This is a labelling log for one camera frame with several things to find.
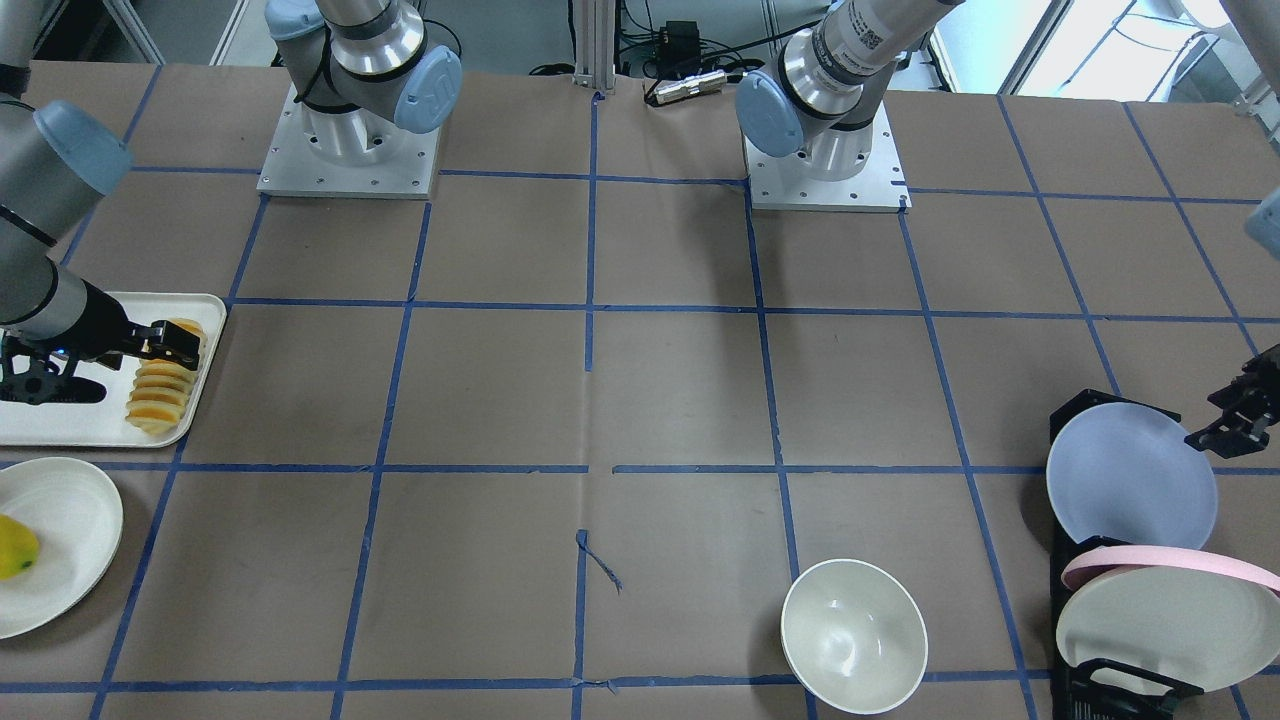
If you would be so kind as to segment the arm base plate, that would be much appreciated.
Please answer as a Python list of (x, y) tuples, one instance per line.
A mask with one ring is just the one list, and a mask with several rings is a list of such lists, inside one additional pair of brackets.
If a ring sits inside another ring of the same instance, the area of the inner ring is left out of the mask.
[(326, 114), (285, 92), (260, 170), (271, 197), (428, 201), (443, 129), (410, 133), (364, 109)]
[(884, 105), (869, 126), (828, 129), (785, 158), (748, 138), (742, 146), (755, 210), (899, 213), (913, 205)]

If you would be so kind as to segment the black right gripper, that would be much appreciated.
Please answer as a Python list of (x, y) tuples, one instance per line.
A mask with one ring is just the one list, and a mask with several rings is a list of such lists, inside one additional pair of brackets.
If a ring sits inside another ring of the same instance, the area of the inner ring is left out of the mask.
[(76, 375), (81, 361), (118, 370), (123, 356), (198, 366), (201, 324), (196, 320), (133, 323), (109, 295), (88, 295), (79, 316), (65, 329), (33, 322), (5, 329), (3, 338), (1, 401), (44, 404), (100, 404), (106, 388)]

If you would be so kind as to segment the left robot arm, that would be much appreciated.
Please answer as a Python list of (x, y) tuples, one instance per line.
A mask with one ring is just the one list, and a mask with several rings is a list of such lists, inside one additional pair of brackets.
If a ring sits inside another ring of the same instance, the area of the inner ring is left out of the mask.
[[(785, 37), (774, 60), (746, 72), (735, 94), (749, 179), (765, 209), (890, 211), (909, 196), (890, 195), (896, 146), (882, 109), (899, 56), (965, 1), (836, 1), (813, 27)], [(1245, 20), (1245, 46), (1277, 79), (1277, 12), (1226, 1)], [(1238, 457), (1268, 447), (1277, 427), (1277, 345), (1208, 396), (1219, 419), (1185, 442)]]

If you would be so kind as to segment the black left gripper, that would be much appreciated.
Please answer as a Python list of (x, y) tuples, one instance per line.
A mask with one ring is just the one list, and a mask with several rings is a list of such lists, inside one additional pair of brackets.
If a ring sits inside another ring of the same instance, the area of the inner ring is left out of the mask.
[(1279, 345), (1245, 363), (1240, 375), (1207, 400), (1221, 414), (1206, 428), (1188, 434), (1188, 446), (1224, 459), (1266, 450), (1267, 429), (1279, 418)]

